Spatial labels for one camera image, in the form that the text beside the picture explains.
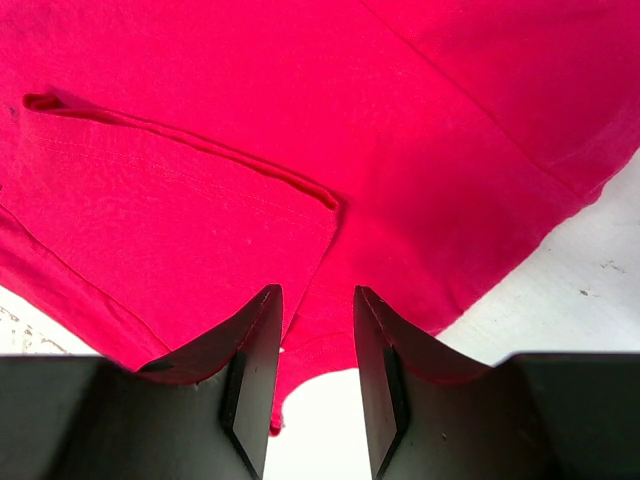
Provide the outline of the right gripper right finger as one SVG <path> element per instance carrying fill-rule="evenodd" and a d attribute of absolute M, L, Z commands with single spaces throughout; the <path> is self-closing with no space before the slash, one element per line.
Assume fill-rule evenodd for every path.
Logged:
<path fill-rule="evenodd" d="M 496 371 L 401 317 L 371 288 L 354 329 L 375 479 L 497 479 Z"/>

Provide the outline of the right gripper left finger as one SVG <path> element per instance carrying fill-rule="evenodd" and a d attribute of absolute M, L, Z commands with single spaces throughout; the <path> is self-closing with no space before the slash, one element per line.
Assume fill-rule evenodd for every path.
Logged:
<path fill-rule="evenodd" d="M 264 472 L 282 327 L 271 284 L 237 313 L 138 375 L 166 389 L 152 436 L 169 449 L 158 479 L 259 479 Z"/>

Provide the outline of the magenta t shirt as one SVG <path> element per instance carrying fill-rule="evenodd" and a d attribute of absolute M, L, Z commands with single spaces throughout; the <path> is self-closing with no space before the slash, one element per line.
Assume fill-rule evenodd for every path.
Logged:
<path fill-rule="evenodd" d="M 271 430 L 353 291 L 451 325 L 639 147 L 635 1 L 5 1 L 1 283 L 137 369 L 282 287 Z"/>

